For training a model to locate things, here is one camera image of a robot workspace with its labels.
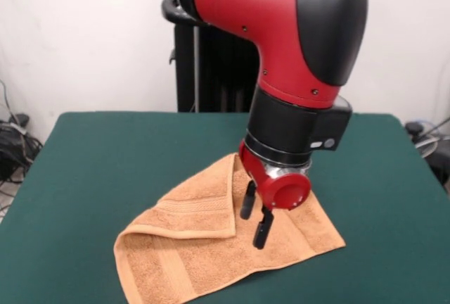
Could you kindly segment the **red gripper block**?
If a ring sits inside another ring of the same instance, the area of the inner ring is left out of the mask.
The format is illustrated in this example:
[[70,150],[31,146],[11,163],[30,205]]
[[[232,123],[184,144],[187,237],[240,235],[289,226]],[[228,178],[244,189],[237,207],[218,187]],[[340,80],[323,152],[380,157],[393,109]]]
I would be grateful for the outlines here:
[[248,220],[252,214],[256,196],[262,201],[263,218],[257,225],[253,246],[265,247],[274,215],[274,208],[292,210],[306,201],[311,191],[307,176],[310,162],[299,166],[274,165],[256,156],[244,142],[240,143],[238,156],[250,177],[240,209],[240,218]]

